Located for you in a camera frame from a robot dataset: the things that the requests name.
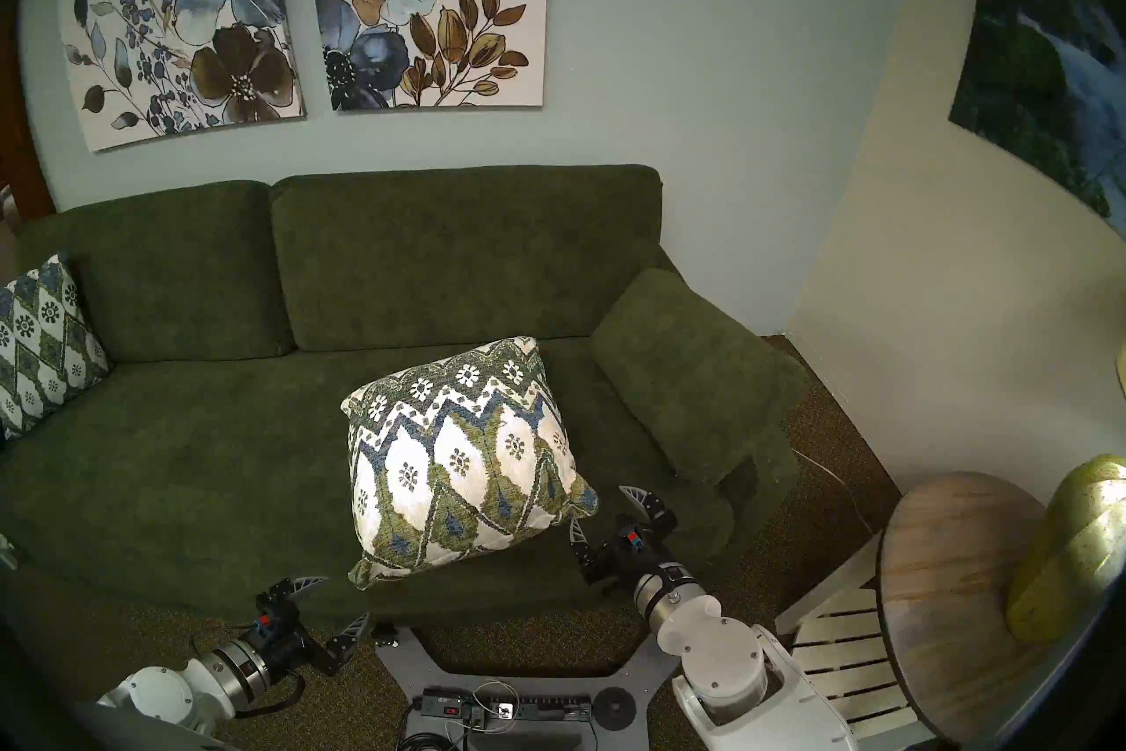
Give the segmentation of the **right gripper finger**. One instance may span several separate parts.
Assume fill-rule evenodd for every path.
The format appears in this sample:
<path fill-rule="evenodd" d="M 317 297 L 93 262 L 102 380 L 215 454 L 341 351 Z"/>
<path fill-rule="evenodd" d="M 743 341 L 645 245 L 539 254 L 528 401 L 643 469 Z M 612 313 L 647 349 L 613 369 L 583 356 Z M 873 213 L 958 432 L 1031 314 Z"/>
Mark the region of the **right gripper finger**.
<path fill-rule="evenodd" d="M 586 584 L 597 583 L 600 580 L 600 556 L 587 540 L 586 531 L 575 517 L 569 520 L 568 538 L 583 581 Z"/>
<path fill-rule="evenodd" d="M 652 535 L 669 535 L 678 528 L 678 518 L 655 493 L 631 485 L 619 485 L 623 497 L 643 516 L 644 526 Z"/>

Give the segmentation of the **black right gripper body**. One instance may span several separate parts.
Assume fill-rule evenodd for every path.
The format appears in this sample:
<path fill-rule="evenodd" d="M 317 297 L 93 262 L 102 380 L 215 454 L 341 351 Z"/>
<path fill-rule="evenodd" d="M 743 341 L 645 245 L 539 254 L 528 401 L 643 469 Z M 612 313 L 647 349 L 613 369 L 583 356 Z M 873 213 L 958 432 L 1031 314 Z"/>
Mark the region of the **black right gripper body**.
<path fill-rule="evenodd" d="M 659 566 L 674 563 L 664 544 L 668 535 L 652 535 L 628 515 L 618 516 L 617 521 L 619 527 L 611 538 L 598 547 L 591 545 L 600 556 L 600 580 L 587 585 L 611 581 L 635 588 L 641 578 L 656 574 Z"/>

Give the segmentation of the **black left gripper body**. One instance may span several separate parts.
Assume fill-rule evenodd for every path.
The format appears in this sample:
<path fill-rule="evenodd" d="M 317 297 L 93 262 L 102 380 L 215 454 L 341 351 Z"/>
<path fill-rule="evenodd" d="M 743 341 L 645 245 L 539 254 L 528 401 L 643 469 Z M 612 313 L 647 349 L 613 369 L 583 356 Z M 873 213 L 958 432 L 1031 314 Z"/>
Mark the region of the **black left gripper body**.
<path fill-rule="evenodd" d="M 296 601 L 284 600 L 284 581 L 256 597 L 258 616 L 251 624 L 251 649 L 265 665 L 265 676 L 285 676 L 303 665 L 312 665 L 323 676 L 336 676 L 330 647 L 314 640 L 301 622 Z"/>

